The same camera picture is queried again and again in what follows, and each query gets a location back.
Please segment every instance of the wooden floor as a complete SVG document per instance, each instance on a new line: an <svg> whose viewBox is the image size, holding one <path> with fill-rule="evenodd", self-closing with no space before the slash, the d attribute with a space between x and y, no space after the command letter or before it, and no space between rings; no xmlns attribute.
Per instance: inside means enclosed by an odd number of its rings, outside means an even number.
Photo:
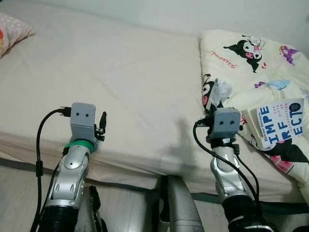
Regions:
<svg viewBox="0 0 309 232"><path fill-rule="evenodd" d="M43 198L49 175L42 178ZM101 217L109 232L151 232L151 194L117 187L97 186ZM220 205L195 201L205 231L227 232L227 221ZM0 231L29 231L37 204L35 173L0 166ZM309 215L269 216L280 232L291 232L309 225Z"/></svg>

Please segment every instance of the wall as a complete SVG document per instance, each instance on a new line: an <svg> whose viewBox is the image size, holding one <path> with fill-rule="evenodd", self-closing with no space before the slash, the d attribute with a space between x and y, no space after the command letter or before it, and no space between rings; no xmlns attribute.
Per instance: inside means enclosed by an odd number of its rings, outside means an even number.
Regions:
<svg viewBox="0 0 309 232"><path fill-rule="evenodd" d="M40 0L176 33L245 31L291 44L309 57L309 0Z"/></svg>

